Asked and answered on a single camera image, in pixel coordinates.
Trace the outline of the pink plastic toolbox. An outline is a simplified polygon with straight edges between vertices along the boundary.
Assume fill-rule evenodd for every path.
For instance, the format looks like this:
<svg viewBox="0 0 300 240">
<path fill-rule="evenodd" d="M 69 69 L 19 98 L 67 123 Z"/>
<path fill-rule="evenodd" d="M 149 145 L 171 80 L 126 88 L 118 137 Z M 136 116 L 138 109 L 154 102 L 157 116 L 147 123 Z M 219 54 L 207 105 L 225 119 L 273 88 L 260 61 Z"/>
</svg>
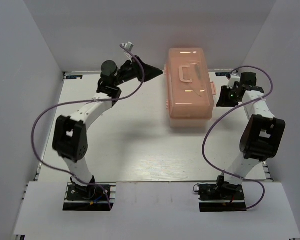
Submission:
<svg viewBox="0 0 300 240">
<path fill-rule="evenodd" d="M 202 48 L 171 48 L 165 64 L 169 123 L 202 128 L 213 116 L 216 88 Z"/>
</svg>

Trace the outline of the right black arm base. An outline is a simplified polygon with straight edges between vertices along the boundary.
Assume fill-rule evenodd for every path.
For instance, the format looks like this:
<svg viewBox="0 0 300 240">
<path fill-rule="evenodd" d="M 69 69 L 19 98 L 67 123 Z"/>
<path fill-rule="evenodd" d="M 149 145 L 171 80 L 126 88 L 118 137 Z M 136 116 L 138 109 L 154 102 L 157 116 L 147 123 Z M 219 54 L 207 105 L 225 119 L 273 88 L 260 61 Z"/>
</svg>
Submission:
<svg viewBox="0 0 300 240">
<path fill-rule="evenodd" d="M 199 182 L 193 186 L 198 195 L 201 213 L 245 212 L 247 210 L 242 186 L 233 185 L 219 175 L 215 183 Z"/>
</svg>

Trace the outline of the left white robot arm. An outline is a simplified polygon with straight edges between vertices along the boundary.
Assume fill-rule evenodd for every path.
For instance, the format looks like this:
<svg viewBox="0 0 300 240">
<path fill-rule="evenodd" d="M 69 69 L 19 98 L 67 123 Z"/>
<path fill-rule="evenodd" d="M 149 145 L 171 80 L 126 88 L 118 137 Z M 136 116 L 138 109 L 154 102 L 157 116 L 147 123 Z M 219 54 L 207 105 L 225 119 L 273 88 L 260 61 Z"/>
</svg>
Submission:
<svg viewBox="0 0 300 240">
<path fill-rule="evenodd" d="M 121 67 L 112 60 L 101 65 L 100 79 L 92 102 L 86 103 L 69 116 L 60 115 L 55 123 L 52 148 L 65 161 L 73 174 L 71 182 L 79 186 L 78 193 L 89 200 L 95 196 L 95 178 L 88 168 L 85 155 L 88 151 L 88 129 L 121 97 L 120 85 L 133 79 L 146 83 L 163 71 L 145 64 L 140 58 L 127 60 Z"/>
</svg>

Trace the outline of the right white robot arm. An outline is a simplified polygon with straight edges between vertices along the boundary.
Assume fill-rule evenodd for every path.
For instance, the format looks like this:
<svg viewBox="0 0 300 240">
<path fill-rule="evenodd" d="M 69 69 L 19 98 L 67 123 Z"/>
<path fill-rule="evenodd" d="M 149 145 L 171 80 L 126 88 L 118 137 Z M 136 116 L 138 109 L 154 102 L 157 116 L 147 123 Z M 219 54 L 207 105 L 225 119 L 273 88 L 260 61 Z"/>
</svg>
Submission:
<svg viewBox="0 0 300 240">
<path fill-rule="evenodd" d="M 257 76 L 244 72 L 241 76 L 228 74 L 228 84 L 221 87 L 217 107 L 237 107 L 245 104 L 247 126 L 239 142 L 240 154 L 226 170 L 224 182 L 215 188 L 216 195 L 226 200 L 234 193 L 234 187 L 242 184 L 251 170 L 267 159 L 276 156 L 285 131 L 284 120 L 270 111 L 265 91 L 257 86 Z"/>
</svg>

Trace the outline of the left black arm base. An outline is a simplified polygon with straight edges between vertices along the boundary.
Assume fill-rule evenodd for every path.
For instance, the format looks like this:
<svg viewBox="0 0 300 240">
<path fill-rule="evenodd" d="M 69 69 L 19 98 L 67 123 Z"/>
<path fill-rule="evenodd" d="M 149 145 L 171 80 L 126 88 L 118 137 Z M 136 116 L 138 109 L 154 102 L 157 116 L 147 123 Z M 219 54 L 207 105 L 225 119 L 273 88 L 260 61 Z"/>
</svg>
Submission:
<svg viewBox="0 0 300 240">
<path fill-rule="evenodd" d="M 68 182 L 62 210 L 65 212 L 110 212 L 115 203 L 115 182 L 79 186 Z"/>
</svg>

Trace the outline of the black precision screwdriver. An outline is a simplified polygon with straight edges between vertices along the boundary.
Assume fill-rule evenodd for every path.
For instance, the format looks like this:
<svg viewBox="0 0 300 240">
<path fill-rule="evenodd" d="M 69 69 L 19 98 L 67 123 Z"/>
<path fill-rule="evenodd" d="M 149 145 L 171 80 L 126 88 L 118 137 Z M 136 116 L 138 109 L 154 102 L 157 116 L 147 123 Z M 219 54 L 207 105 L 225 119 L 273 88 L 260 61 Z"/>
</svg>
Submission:
<svg viewBox="0 0 300 240">
<path fill-rule="evenodd" d="M 202 79 L 202 74 L 201 74 L 200 66 L 199 66 L 198 64 L 195 64 L 195 65 L 194 65 L 194 69 L 195 69 L 197 78 L 198 78 L 199 80 L 201 80 L 201 79 Z"/>
</svg>

